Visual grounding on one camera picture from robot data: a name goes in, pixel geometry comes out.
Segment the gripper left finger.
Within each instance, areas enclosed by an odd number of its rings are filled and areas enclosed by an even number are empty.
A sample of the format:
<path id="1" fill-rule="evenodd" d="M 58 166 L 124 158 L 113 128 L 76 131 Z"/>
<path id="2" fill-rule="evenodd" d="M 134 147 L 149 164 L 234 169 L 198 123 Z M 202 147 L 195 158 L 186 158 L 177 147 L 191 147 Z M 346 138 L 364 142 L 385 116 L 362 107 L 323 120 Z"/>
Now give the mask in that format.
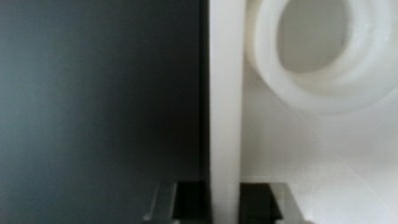
<path id="1" fill-rule="evenodd" d="M 202 181 L 157 185 L 140 224 L 211 224 L 209 193 Z"/>

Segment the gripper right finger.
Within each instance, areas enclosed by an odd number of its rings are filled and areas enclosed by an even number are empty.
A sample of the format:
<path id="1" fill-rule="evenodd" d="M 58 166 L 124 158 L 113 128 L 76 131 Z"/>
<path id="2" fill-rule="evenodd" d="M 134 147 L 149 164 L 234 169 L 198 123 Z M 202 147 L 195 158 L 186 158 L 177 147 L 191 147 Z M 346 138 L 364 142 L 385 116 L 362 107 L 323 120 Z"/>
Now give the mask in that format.
<path id="1" fill-rule="evenodd" d="M 237 224 L 308 224 L 285 183 L 239 184 Z"/>

